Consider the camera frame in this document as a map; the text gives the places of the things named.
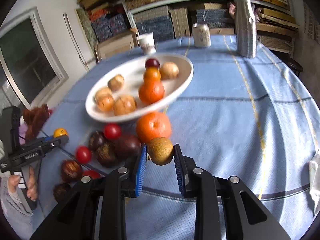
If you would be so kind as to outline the small orange fruit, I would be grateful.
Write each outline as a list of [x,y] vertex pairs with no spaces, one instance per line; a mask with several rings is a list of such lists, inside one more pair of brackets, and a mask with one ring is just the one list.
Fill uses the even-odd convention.
[[157,82],[161,80],[161,73],[158,68],[156,67],[149,67],[146,68],[146,71],[143,75],[143,82]]

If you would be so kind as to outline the tan round fruit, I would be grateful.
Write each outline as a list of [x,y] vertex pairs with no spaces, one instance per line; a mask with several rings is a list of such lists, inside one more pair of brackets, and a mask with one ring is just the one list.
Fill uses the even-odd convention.
[[179,75],[179,68],[174,62],[165,62],[159,71],[162,80],[175,79]]

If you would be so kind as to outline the white drink can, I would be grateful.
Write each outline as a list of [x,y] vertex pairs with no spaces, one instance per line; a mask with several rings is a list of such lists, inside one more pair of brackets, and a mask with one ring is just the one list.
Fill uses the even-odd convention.
[[211,46],[210,30],[208,25],[195,23],[192,27],[194,45],[197,48],[207,48]]

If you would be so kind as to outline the framed wooden panel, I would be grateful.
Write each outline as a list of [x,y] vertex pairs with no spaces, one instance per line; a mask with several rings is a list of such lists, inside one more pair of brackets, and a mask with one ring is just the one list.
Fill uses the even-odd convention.
[[138,46],[138,34],[138,30],[136,28],[132,28],[97,44],[95,47],[97,61],[101,62],[115,54],[133,50]]

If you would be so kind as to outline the blue checked tablecloth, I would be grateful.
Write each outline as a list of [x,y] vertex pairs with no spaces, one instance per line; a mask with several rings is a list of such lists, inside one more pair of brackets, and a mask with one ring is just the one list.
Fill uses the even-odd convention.
[[[262,44],[247,59],[236,55],[234,36],[211,39],[205,49],[195,48],[192,38],[157,45],[158,53],[184,55],[194,66],[190,85],[167,110],[170,140],[212,175],[238,176],[261,195],[290,238],[300,239],[314,220],[308,162],[319,147],[319,108],[300,79]],[[56,205],[53,187],[61,180],[61,163],[103,129],[86,113],[87,94],[113,68],[142,55],[136,48],[96,65],[54,109],[40,136],[63,127],[70,141],[42,161],[31,234]],[[195,201],[181,198],[174,162],[148,161],[141,196],[126,203],[127,239],[193,239],[194,220]]]

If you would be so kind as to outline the grey striped bottle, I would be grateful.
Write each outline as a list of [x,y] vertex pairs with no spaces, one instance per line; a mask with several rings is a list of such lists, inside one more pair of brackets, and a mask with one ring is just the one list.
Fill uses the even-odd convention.
[[257,52],[257,27],[251,0],[235,0],[236,51],[247,58]]

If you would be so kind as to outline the white crumpled tissue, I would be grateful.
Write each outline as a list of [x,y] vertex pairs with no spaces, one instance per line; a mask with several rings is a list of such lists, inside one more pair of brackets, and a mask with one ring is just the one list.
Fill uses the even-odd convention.
[[319,150],[309,161],[310,196],[314,202],[314,214],[318,215],[320,209],[320,154]]

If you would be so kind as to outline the white paper cup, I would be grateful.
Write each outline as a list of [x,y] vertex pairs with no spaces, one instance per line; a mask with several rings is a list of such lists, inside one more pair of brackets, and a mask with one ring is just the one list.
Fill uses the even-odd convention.
[[153,33],[139,35],[137,37],[137,42],[144,55],[151,55],[156,52]]

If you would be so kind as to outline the large orange tangerine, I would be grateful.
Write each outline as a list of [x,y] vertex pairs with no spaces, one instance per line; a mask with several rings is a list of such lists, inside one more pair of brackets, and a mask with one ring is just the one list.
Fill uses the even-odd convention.
[[162,112],[151,112],[138,119],[136,133],[140,141],[147,144],[154,138],[169,138],[172,133],[171,122]]

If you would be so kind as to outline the dark purple plum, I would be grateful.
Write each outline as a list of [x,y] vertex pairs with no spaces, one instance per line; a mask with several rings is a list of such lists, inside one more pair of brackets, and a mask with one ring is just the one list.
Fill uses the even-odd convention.
[[132,134],[122,135],[116,143],[115,154],[118,159],[124,160],[140,152],[140,140]]

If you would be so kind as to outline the brown kiwi fruit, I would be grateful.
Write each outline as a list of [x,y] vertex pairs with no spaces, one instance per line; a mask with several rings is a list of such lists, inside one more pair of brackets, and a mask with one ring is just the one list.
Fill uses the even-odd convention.
[[147,152],[151,161],[159,166],[167,165],[173,159],[173,144],[165,137],[153,138],[147,144]]

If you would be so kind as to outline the window with white frame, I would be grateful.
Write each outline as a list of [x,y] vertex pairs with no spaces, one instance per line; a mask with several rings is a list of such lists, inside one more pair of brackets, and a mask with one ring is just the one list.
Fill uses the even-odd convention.
[[1,26],[1,67],[27,108],[47,103],[69,79],[49,42],[37,7]]

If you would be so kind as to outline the red cherry tomato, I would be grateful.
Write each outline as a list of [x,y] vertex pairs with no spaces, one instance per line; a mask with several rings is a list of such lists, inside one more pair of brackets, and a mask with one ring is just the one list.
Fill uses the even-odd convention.
[[114,123],[106,124],[103,132],[107,140],[117,140],[121,136],[121,127]]

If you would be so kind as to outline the brown plush toy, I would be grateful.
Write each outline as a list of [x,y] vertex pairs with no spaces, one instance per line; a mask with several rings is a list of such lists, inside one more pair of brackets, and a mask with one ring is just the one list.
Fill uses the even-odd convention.
[[22,116],[27,125],[27,131],[25,133],[26,141],[34,140],[39,135],[40,130],[43,128],[51,113],[52,110],[48,108],[47,104],[33,109],[23,110]]

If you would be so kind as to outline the metal storage shelf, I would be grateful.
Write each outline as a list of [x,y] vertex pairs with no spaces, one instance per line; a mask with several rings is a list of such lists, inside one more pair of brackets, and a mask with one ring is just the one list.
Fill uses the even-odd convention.
[[[131,23],[142,20],[141,13],[170,7],[177,37],[188,35],[193,23],[205,23],[212,34],[234,34],[231,17],[235,0],[121,0]],[[272,51],[293,55],[299,26],[288,0],[251,0],[259,41]]]

